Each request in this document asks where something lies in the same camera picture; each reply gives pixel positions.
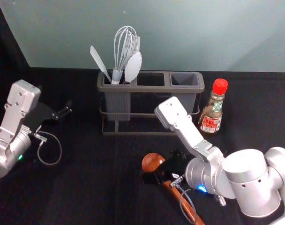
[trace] cable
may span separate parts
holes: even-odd
[[[185,216],[185,218],[189,221],[190,224],[196,224],[197,220],[198,220],[198,214],[197,214],[197,210],[195,210],[195,206],[193,204],[193,202],[191,201],[190,197],[188,196],[187,192],[190,191],[191,189],[187,189],[187,190],[183,190],[183,188],[180,187],[180,185],[176,185],[177,188],[179,188],[182,192],[180,200],[179,200],[179,204],[180,204],[180,209],[183,213],[183,215]],[[185,197],[187,198],[187,200],[189,201],[190,205],[193,207],[194,211],[195,211],[195,222],[191,221],[191,219],[186,215],[186,213],[183,210],[182,207],[182,198],[183,195],[185,195]]]
[[[61,160],[61,157],[62,157],[62,146],[61,146],[61,143],[60,143],[59,139],[58,139],[55,135],[53,135],[53,134],[51,134],[51,133],[48,133],[48,132],[45,132],[45,131],[38,131],[38,133],[50,135],[50,136],[52,136],[53,138],[55,138],[55,140],[57,141],[57,143],[58,143],[58,145],[59,145],[59,149],[60,149],[60,154],[59,154],[59,158],[57,159],[57,161],[54,162],[54,163],[47,163],[47,162],[45,162],[45,161],[40,157],[40,155],[39,155],[41,146],[43,146],[43,145],[42,145],[43,142],[41,142],[40,145],[39,145],[39,147],[38,147],[38,150],[37,150],[37,157],[38,157],[38,159],[39,159],[43,164],[45,164],[45,165],[56,165],[56,164],[58,164],[58,163],[60,162],[60,160]]]

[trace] wooden spoon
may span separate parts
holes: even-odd
[[[142,170],[144,172],[153,172],[164,161],[165,161],[165,158],[163,156],[161,156],[157,153],[149,153],[142,160]],[[173,196],[178,201],[180,201],[180,198],[181,198],[180,192],[175,187],[171,188],[170,183],[171,183],[171,181],[168,180],[165,183],[163,183],[163,185],[165,188],[167,188],[169,190],[169,192],[171,192],[173,194]],[[197,217],[196,225],[205,225],[205,223],[202,221],[202,219],[198,215],[195,214],[193,207],[187,202],[187,200],[185,198],[182,198],[181,204],[182,204],[182,207],[183,207],[185,213],[191,219],[191,221],[193,221],[195,223],[195,220]]]

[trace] blue led light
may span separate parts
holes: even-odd
[[[204,193],[207,193],[206,188],[205,188],[202,184],[199,184],[199,185],[197,186],[197,189],[200,190],[200,191],[203,191]]]

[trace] sauce bottle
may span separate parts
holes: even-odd
[[[220,129],[222,105],[227,89],[228,82],[225,79],[219,78],[214,81],[208,104],[204,107],[198,122],[201,131],[213,134]]]

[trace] whisk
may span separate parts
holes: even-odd
[[[114,36],[114,69],[112,73],[112,83],[119,84],[123,74],[123,69],[131,55],[139,51],[140,37],[131,26],[121,27]]]

